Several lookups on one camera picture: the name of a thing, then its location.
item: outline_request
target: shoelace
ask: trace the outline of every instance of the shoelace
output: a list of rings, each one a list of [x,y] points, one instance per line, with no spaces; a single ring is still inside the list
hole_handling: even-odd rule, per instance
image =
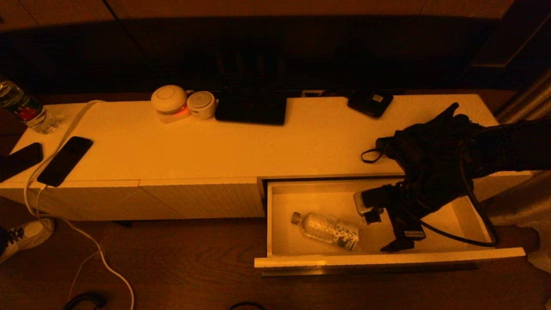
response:
[[[23,238],[23,227],[8,230],[8,239],[11,244],[14,244],[19,238]]]

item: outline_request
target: plastic bottle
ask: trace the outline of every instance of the plastic bottle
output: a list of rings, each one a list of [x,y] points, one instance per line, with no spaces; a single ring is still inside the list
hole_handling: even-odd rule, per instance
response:
[[[50,133],[58,121],[41,104],[32,100],[12,81],[0,81],[0,107],[17,116],[28,127],[39,133]]]
[[[333,244],[336,247],[352,251],[358,244],[358,226],[345,221],[315,213],[302,216],[300,213],[294,212],[291,223],[298,225],[307,237]]]

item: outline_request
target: sneaker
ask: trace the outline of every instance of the sneaker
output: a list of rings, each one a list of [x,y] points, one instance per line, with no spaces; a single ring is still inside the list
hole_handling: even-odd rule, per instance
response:
[[[43,218],[42,223],[40,221],[28,222],[8,230],[8,247],[0,255],[0,264],[17,252],[33,248],[48,240],[56,228],[56,223],[51,218]]]

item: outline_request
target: open drawer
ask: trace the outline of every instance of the open drawer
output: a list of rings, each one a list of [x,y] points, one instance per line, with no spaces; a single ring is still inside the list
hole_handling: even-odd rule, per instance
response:
[[[289,181],[268,183],[267,257],[255,259],[265,271],[312,270],[351,267],[387,267],[473,263],[524,256],[522,248],[483,248],[455,241],[428,229],[415,248],[386,254],[380,249],[395,239],[387,212],[381,223],[366,225],[358,215],[353,194],[394,184],[398,179]],[[350,252],[310,239],[291,224],[293,212],[314,212],[360,227],[358,247]],[[467,197],[456,199],[424,220],[457,236],[490,241],[488,231]]]

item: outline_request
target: black strap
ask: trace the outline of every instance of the black strap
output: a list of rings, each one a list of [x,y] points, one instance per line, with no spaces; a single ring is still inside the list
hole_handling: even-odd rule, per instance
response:
[[[364,163],[368,163],[368,164],[373,164],[374,162],[378,161],[379,158],[382,157],[383,153],[384,153],[384,149],[382,148],[372,148],[370,149],[369,151],[365,151],[361,154],[360,158],[361,158],[361,161],[364,162]],[[367,154],[367,153],[371,153],[371,152],[379,152],[379,156],[374,160],[374,161],[370,161],[368,159],[364,159],[364,154]]]
[[[253,307],[257,307],[260,310],[266,310],[266,308],[264,308],[261,304],[256,302],[250,302],[250,301],[236,303],[235,305],[231,306],[229,310],[233,310],[241,306],[253,306]]]

